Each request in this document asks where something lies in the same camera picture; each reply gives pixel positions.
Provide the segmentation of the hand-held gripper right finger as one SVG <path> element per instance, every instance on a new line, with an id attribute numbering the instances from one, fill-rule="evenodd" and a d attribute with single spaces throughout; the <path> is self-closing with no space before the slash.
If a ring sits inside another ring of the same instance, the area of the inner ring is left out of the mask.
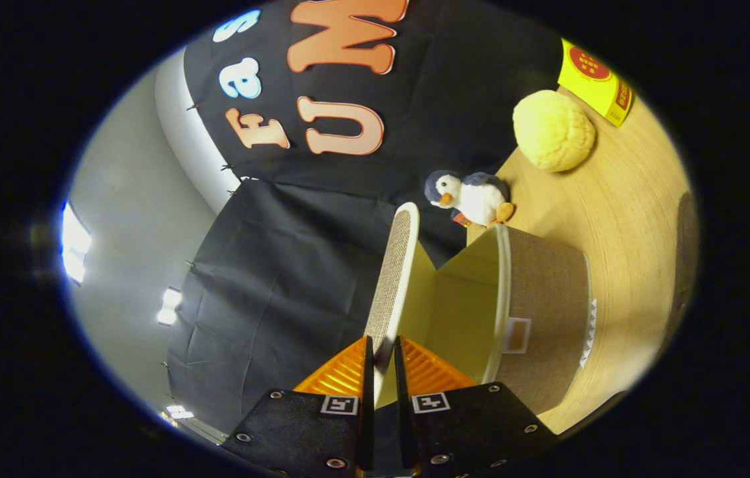
<path id="1" fill-rule="evenodd" d="M 500 382 L 478 383 L 417 342 L 393 347 L 401 457 L 414 477 L 516 477 L 558 436 Z"/>

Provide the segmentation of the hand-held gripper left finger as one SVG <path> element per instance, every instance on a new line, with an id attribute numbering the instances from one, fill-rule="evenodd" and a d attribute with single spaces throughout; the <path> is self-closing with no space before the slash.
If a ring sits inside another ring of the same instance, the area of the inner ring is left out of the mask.
<path id="1" fill-rule="evenodd" d="M 270 476 L 362 477 L 373 414 L 373 341 L 364 336 L 291 390 L 267 390 L 222 448 Z"/>

